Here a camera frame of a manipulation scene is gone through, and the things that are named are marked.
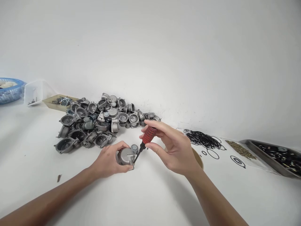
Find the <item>small box of parts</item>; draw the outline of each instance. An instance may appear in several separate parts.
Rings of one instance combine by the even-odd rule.
[[[77,101],[79,98],[70,97],[62,94],[58,94],[43,100],[47,107],[66,112],[70,108],[72,101]]]

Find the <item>left hand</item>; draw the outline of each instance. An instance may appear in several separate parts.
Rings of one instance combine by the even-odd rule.
[[[124,141],[104,147],[95,162],[89,167],[95,179],[106,178],[117,173],[126,173],[133,169],[132,165],[119,165],[116,161],[116,151],[130,148]]]

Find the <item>white plastic container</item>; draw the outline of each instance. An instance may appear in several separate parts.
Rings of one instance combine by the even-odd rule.
[[[36,106],[42,100],[56,95],[57,92],[44,80],[38,80],[25,85],[24,104],[26,106]]]

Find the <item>right hand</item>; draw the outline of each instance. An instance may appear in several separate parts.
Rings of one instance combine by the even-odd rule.
[[[194,157],[188,137],[163,122],[150,120],[144,122],[147,126],[141,131],[144,133],[148,126],[157,128],[156,136],[161,138],[168,151],[156,143],[147,143],[145,146],[157,153],[168,169],[184,176],[190,176],[202,169]]]

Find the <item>metal tray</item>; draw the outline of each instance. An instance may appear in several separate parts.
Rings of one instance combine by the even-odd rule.
[[[260,142],[260,141],[255,141],[255,140],[244,140],[241,142],[245,143],[248,146],[248,148],[250,148],[256,155],[258,155],[258,157],[260,157],[263,161],[265,161],[270,167],[272,167],[274,170],[276,170],[281,175],[301,180],[300,176],[298,176],[298,175],[294,174],[293,172],[289,171],[288,169],[286,169],[284,166],[282,166],[280,163],[278,163],[276,160],[274,160],[268,154],[266,154],[263,150],[261,150],[259,147],[257,147],[255,145],[255,143],[274,146],[274,147],[281,147],[281,146],[264,143],[264,142]],[[294,152],[296,155],[301,157],[300,153],[298,153],[292,149],[289,149],[289,148],[288,148],[288,150],[290,150],[291,152]]]

